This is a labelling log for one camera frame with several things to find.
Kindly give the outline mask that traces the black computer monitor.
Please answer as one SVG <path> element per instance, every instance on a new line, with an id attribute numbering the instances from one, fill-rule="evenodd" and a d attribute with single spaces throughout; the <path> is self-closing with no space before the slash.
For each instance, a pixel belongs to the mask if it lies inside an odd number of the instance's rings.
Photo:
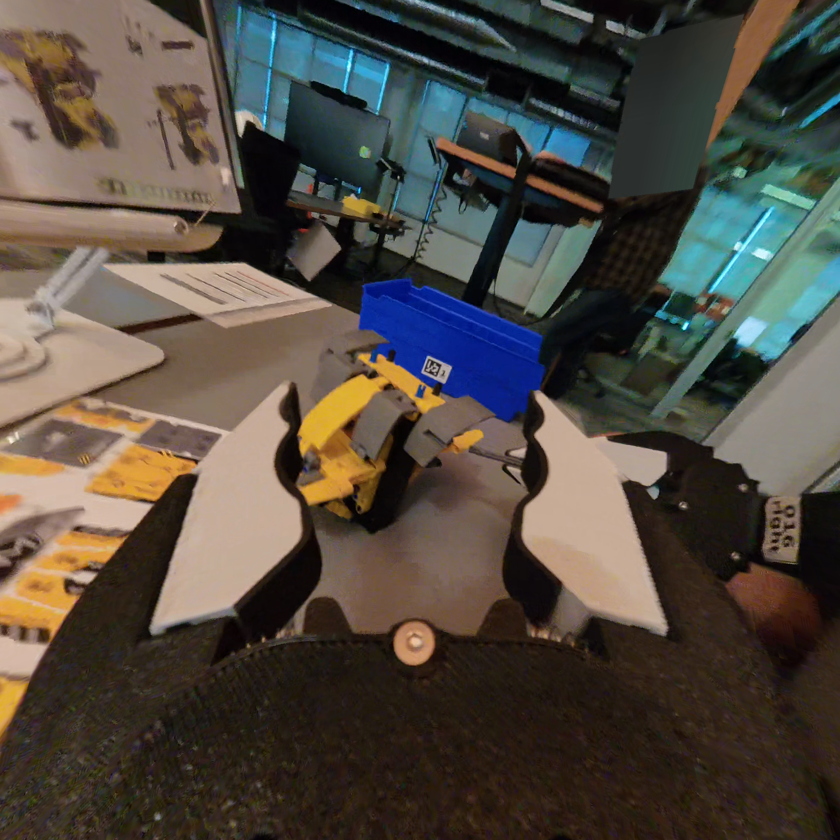
<path id="1" fill-rule="evenodd" d="M 378 162 L 390 131 L 387 117 L 290 83 L 283 139 L 299 153 L 301 165 L 321 178 L 376 197 L 382 184 Z"/>

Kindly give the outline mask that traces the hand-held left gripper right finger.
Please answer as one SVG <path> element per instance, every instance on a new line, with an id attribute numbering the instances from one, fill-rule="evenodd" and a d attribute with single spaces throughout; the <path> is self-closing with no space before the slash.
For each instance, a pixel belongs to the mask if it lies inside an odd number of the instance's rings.
<path id="1" fill-rule="evenodd" d="M 545 394 L 532 392 L 527 451 L 504 553 L 504 585 L 531 628 L 578 636 L 593 619 L 666 637 L 668 619 L 613 463 Z"/>

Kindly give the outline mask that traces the open laptop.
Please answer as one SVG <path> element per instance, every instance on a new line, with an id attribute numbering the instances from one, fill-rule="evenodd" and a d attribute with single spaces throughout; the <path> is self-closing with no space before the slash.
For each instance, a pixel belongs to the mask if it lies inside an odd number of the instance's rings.
<path id="1" fill-rule="evenodd" d="M 521 137 L 504 122 L 467 111 L 458 131 L 457 145 L 494 161 L 516 165 Z"/>

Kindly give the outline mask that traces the yellow sticker sheet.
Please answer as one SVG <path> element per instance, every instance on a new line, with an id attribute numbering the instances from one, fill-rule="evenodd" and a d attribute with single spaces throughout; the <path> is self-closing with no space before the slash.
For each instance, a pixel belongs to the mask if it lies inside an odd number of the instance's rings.
<path id="1" fill-rule="evenodd" d="M 222 429 L 79 398 L 2 436 L 1 683 L 20 698 L 81 595 Z"/>

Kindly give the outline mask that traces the open instruction booklet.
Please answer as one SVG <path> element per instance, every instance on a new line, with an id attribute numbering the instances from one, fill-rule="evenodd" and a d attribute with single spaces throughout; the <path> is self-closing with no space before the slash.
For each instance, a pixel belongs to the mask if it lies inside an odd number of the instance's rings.
<path id="1" fill-rule="evenodd" d="M 239 214 L 211 11 L 2 1 L 2 198 Z"/>

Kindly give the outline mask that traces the black office chair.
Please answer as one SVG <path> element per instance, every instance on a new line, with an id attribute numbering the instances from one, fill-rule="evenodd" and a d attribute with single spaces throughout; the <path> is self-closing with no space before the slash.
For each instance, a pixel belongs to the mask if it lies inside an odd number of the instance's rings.
<path id="1" fill-rule="evenodd" d="M 287 252 L 302 226 L 299 211 L 288 206 L 298 175 L 300 153 L 284 140 L 246 121 L 240 137 L 245 181 L 255 214 L 267 221 L 268 231 L 258 232 L 249 264 L 266 273 L 282 272 Z"/>

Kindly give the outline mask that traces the blue plastic bin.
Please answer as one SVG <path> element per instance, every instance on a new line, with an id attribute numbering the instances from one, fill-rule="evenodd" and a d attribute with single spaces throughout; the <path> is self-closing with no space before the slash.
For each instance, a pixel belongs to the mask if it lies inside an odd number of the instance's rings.
<path id="1" fill-rule="evenodd" d="M 470 396 L 504 422 L 526 411 L 543 379 L 537 333 L 408 279 L 363 286 L 360 329 L 429 387 Z"/>

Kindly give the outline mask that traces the person's right hand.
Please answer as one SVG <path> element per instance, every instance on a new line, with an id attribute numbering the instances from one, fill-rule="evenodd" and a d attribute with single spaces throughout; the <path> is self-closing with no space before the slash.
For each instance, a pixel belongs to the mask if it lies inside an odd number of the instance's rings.
<path id="1" fill-rule="evenodd" d="M 757 564 L 735 574 L 726 589 L 771 657 L 798 666 L 823 632 L 819 602 L 800 581 Z"/>

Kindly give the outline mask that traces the dark bag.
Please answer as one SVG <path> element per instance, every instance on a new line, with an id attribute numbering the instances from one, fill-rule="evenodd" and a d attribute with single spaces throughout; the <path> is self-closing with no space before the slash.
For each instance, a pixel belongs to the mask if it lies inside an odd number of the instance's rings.
<path id="1" fill-rule="evenodd" d="M 608 199 L 610 183 L 605 178 L 573 165 L 557 154 L 543 151 L 532 158 L 531 174 L 599 203 Z"/>

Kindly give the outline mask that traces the yellow toy brick vehicle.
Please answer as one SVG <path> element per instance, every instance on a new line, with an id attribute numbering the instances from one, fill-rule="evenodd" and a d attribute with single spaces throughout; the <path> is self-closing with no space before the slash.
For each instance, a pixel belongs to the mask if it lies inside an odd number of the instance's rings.
<path id="1" fill-rule="evenodd" d="M 493 413 L 470 396 L 444 397 L 382 352 L 372 330 L 332 339 L 319 356 L 314 404 L 298 432 L 297 485 L 313 508 L 376 533 L 396 519 L 415 474 L 443 453 L 468 451 Z"/>

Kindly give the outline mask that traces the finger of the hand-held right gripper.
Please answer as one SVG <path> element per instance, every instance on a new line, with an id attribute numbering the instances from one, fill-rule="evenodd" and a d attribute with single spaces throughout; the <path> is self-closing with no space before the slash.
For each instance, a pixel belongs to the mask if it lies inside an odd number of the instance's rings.
<path id="1" fill-rule="evenodd" d="M 612 438 L 594 438 L 594 445 L 623 480 L 651 487 L 667 472 L 667 454 L 662 450 L 622 444 Z"/>

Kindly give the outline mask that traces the white book stand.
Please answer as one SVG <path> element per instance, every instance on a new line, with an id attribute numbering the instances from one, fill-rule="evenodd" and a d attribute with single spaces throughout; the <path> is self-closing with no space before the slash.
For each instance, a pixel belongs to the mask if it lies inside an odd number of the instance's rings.
<path id="1" fill-rule="evenodd" d="M 214 3 L 212 30 L 224 62 Z M 229 105 L 233 126 L 235 121 Z M 236 158 L 245 189 L 235 132 Z M 127 250 L 203 251 L 222 234 L 217 223 L 238 214 L 187 213 L 92 204 L 1 201 L 2 245 L 70 249 L 64 263 L 29 297 L 2 297 L 2 426 L 76 396 L 147 371 L 162 351 L 67 311 L 67 303 L 110 255 Z"/>

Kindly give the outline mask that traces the wooden desk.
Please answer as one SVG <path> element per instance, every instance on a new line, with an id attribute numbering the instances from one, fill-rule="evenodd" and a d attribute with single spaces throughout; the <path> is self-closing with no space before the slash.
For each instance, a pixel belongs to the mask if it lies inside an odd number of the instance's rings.
<path id="1" fill-rule="evenodd" d="M 341 204 L 342 200 L 320 197 L 315 193 L 300 192 L 292 190 L 286 200 L 289 209 L 313 216 L 334 217 L 340 222 L 354 224 L 366 224 L 376 234 L 371 259 L 367 264 L 368 269 L 376 270 L 379 267 L 382 252 L 385 246 L 385 239 L 388 236 L 399 238 L 405 234 L 405 220 L 397 216 L 393 210 L 382 210 L 382 217 L 361 217 L 351 213 L 345 213 Z"/>

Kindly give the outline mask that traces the hanging white paper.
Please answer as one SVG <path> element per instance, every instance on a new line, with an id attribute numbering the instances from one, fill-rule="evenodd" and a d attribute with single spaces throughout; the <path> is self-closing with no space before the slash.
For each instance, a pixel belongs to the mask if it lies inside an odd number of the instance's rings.
<path id="1" fill-rule="evenodd" d="M 316 219 L 299 231 L 288 249 L 292 268 L 306 281 L 312 281 L 342 253 L 342 247 L 325 223 Z"/>

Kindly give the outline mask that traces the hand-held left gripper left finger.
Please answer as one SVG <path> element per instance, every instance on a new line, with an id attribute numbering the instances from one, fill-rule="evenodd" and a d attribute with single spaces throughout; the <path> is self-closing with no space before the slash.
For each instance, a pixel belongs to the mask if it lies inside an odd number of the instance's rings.
<path id="1" fill-rule="evenodd" d="M 319 584 L 322 555 L 297 486 L 298 389 L 284 381 L 216 444 L 196 473 L 150 635 L 232 620 L 280 636 Z"/>

